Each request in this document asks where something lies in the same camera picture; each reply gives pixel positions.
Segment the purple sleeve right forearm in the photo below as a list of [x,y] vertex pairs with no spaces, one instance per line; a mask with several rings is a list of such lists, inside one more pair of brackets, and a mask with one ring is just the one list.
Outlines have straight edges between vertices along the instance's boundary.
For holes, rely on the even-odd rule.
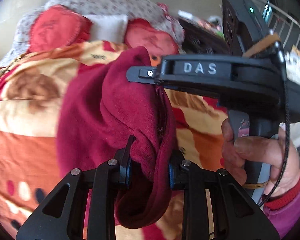
[[300,178],[285,194],[266,202],[263,210],[281,239],[300,226]]

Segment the person's right hand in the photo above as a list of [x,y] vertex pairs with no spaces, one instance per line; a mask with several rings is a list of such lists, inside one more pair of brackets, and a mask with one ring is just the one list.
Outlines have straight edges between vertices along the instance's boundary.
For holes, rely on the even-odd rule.
[[[285,153],[285,132],[279,128],[279,138],[266,139],[262,137],[241,137],[234,140],[233,131],[229,120],[222,123],[223,148],[221,165],[228,170],[239,182],[245,184],[247,174],[244,170],[246,161],[256,161],[271,165],[270,179],[264,189],[264,194],[269,195],[277,182]],[[287,164],[283,176],[272,197],[279,197],[292,189],[300,180],[299,154],[290,143]]]

